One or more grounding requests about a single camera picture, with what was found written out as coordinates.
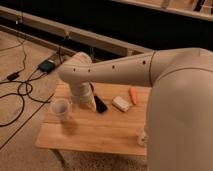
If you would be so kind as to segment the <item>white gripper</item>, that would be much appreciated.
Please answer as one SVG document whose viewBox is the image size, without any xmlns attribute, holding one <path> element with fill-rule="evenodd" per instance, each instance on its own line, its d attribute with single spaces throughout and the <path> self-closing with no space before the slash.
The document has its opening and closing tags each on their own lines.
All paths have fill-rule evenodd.
<svg viewBox="0 0 213 171">
<path fill-rule="evenodd" d="M 74 107 L 96 111 L 96 103 L 89 83 L 71 84 L 70 91 Z"/>
</svg>

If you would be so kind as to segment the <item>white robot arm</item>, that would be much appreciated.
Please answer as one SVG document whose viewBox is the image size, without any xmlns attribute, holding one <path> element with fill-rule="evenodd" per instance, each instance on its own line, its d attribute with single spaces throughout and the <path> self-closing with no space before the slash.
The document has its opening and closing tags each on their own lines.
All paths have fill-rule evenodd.
<svg viewBox="0 0 213 171">
<path fill-rule="evenodd" d="M 149 87 L 148 171 L 213 171 L 213 52 L 170 49 L 99 63 L 79 52 L 59 77 L 77 104 L 93 98 L 92 82 Z"/>
</svg>

